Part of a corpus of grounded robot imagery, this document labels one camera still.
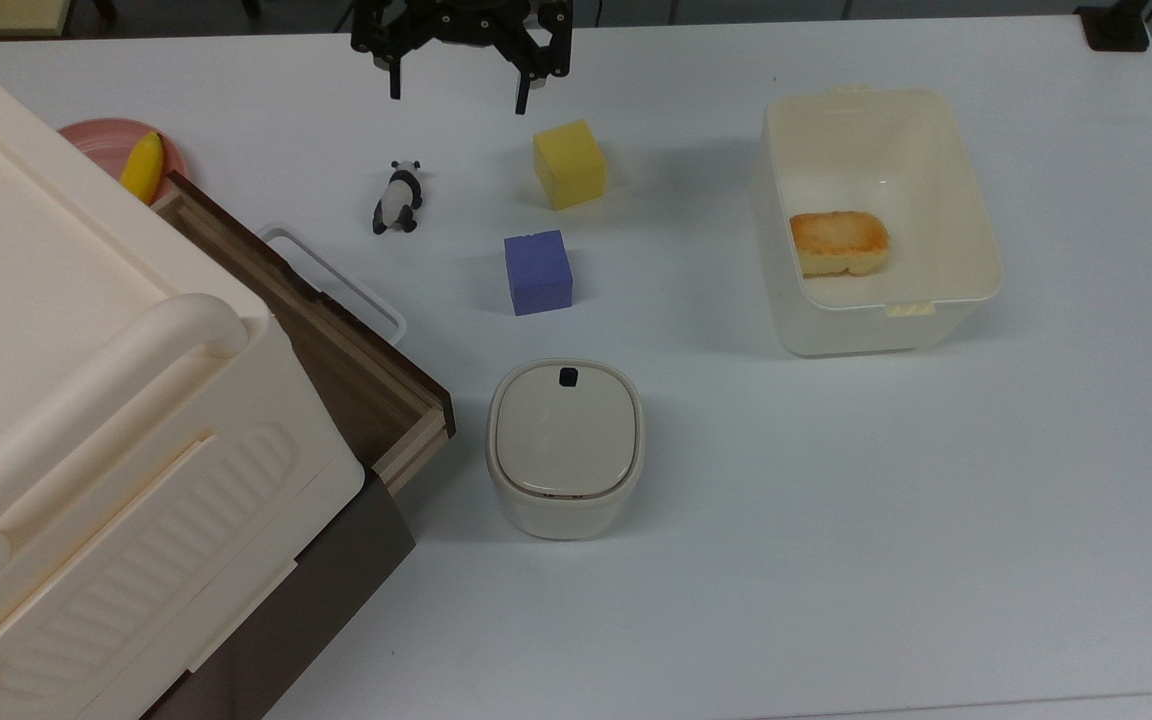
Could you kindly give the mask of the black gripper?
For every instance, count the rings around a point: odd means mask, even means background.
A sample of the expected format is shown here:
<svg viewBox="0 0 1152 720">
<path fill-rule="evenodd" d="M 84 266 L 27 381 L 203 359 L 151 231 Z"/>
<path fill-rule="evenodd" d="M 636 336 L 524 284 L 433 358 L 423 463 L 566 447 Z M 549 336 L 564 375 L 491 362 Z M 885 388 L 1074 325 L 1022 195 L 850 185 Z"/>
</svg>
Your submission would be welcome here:
<svg viewBox="0 0 1152 720">
<path fill-rule="evenodd" d="M 548 32 L 540 45 L 530 23 Z M 388 73 L 391 99 L 401 99 L 402 58 L 426 41 L 475 47 L 506 45 L 518 70 L 515 113 L 524 115 L 531 88 L 571 68 L 571 1 L 357 1 L 351 47 Z"/>
</svg>

